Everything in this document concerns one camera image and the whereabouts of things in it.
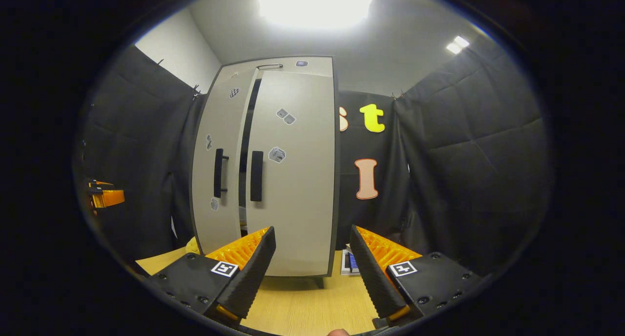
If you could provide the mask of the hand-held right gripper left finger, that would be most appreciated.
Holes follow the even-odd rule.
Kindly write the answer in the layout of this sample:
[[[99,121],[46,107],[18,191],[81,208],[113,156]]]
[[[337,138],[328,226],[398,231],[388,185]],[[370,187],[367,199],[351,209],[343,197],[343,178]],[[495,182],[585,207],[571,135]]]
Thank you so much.
[[[237,327],[247,318],[275,252],[266,227],[209,254],[186,253],[149,278],[149,286],[203,317]]]

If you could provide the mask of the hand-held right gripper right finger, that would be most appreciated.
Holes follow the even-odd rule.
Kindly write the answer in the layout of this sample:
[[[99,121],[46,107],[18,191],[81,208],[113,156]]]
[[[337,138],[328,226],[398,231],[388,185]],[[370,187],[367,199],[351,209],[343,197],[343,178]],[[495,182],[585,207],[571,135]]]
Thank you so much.
[[[358,226],[350,249],[377,313],[375,327],[400,327],[450,309],[483,281],[443,253],[416,253]]]

